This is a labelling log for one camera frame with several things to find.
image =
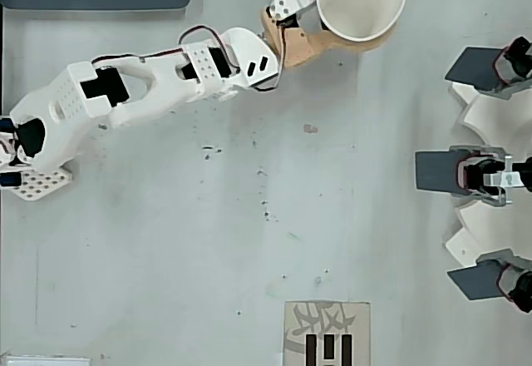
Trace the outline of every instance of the white table surface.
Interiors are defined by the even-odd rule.
[[[198,22],[260,32],[269,1],[7,11],[4,111],[68,63],[156,52]],[[375,52],[330,52],[274,93],[95,129],[70,187],[33,204],[2,195],[0,351],[270,366],[284,301],[336,299],[371,302],[373,366],[526,362],[530,317],[465,300],[446,276],[451,199],[413,181],[415,151],[478,141],[454,126],[443,80],[463,46],[520,34],[532,37],[529,0],[407,0]]]

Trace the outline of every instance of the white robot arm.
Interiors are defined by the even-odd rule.
[[[228,100],[279,75],[277,56],[255,33],[236,27],[219,36],[199,26],[180,42],[200,29],[213,39],[146,56],[71,64],[48,86],[28,93],[0,124],[2,187],[25,200],[42,198],[70,181],[62,166],[98,124],[118,128],[153,121],[183,103],[209,96]],[[124,75],[146,82],[144,97],[130,98]]]
[[[405,0],[397,1],[390,27],[404,7]],[[323,29],[307,34],[298,18],[312,7],[318,7]],[[350,7],[344,11],[345,20],[355,18]],[[218,35],[200,25],[186,31],[178,47],[164,52],[102,56],[69,65],[0,119],[0,189],[38,200],[71,180],[62,167],[99,124],[118,128],[153,121],[180,104],[210,96],[224,101],[241,89],[269,92],[277,88],[284,68],[302,65],[333,47],[371,50],[392,31],[386,27],[367,38],[351,37],[326,21],[320,0],[274,0],[261,20],[261,36],[239,27]],[[199,30],[211,38],[183,43]],[[122,76],[144,80],[147,93],[130,98]],[[274,78],[271,86],[262,86]]]

